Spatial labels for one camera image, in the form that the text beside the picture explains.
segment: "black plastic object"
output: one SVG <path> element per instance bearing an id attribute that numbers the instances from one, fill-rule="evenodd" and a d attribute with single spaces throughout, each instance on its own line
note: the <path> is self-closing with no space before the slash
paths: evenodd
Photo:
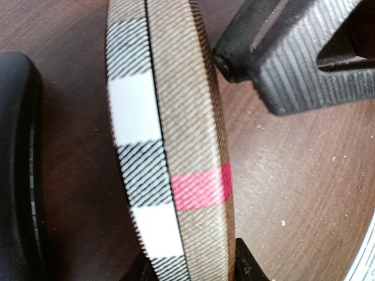
<path id="1" fill-rule="evenodd" d="M 120 281 L 158 281 L 158 279 L 149 260 L 140 253 Z M 236 240 L 236 281 L 269 281 L 242 239 Z"/>
<path id="2" fill-rule="evenodd" d="M 242 239 L 236 240 L 236 281 L 269 281 Z"/>
<path id="3" fill-rule="evenodd" d="M 229 81 L 253 80 L 277 115 L 374 98 L 375 61 L 356 54 L 347 22 L 369 2 L 247 0 L 214 50 L 216 64 Z"/>
<path id="4" fill-rule="evenodd" d="M 20 53 L 0 54 L 0 280 L 47 280 L 40 124 L 42 80 Z"/>

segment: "pink stripe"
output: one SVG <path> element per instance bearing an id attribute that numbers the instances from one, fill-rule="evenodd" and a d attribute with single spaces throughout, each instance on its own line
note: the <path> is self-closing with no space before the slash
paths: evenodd
<path id="1" fill-rule="evenodd" d="M 205 172 L 172 176 L 178 211 L 224 204 L 232 192 L 230 163 Z"/>

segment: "diagonal twill texture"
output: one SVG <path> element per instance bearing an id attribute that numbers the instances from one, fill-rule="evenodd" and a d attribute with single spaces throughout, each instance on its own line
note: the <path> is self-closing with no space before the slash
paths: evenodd
<path id="1" fill-rule="evenodd" d="M 191 281 L 232 281 L 229 153 L 197 0 L 148 0 L 156 93 Z"/>
<path id="2" fill-rule="evenodd" d="M 151 69 L 146 18 L 110 25 L 106 54 L 110 80 L 142 74 Z"/>
<path id="3" fill-rule="evenodd" d="M 188 266 L 184 256 L 152 259 L 151 264 L 159 273 L 159 281 L 190 281 Z"/>
<path id="4" fill-rule="evenodd" d="M 145 17 L 144 0 L 110 0 L 108 3 L 108 25 Z"/>
<path id="5" fill-rule="evenodd" d="M 178 217 L 192 281 L 233 280 L 233 197 L 223 205 L 179 211 Z"/>
<path id="6" fill-rule="evenodd" d="M 171 203 L 172 191 L 161 140 L 118 148 L 120 167 L 132 207 Z"/>
<path id="7" fill-rule="evenodd" d="M 229 154 L 220 94 L 197 1 L 148 1 L 148 11 L 170 173 L 220 168 L 229 161 Z"/>

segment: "ribbon spool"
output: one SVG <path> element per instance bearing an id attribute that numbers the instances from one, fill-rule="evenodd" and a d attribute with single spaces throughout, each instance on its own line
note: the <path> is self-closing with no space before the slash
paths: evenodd
<path id="1" fill-rule="evenodd" d="M 108 104 L 139 243 L 161 281 L 232 281 L 231 171 L 198 1 L 110 0 Z"/>

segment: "wood grain surface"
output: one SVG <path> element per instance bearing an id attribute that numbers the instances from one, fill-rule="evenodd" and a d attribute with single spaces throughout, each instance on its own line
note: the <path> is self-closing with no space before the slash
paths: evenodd
<path id="1" fill-rule="evenodd" d="M 201 0 L 215 43 L 243 0 Z M 106 0 L 0 0 L 0 51 L 46 84 L 45 210 L 59 280 L 118 280 L 139 251 L 105 95 Z M 272 280 L 342 280 L 375 206 L 375 102 L 279 118 L 219 76 L 237 236 Z"/>

